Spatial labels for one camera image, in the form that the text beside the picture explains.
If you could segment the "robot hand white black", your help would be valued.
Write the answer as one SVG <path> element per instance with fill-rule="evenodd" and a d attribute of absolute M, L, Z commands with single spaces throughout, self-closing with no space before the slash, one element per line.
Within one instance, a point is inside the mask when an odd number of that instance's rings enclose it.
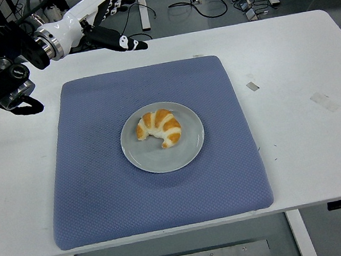
<path fill-rule="evenodd" d="M 106 18 L 121 11 L 125 4 L 134 2 L 135 0 L 82 0 L 75 4 L 61 20 L 48 27 L 50 34 L 47 38 L 55 39 L 52 44 L 55 59 L 67 56 L 83 37 L 96 46 L 118 52 L 147 49 L 145 42 L 100 25 Z"/>

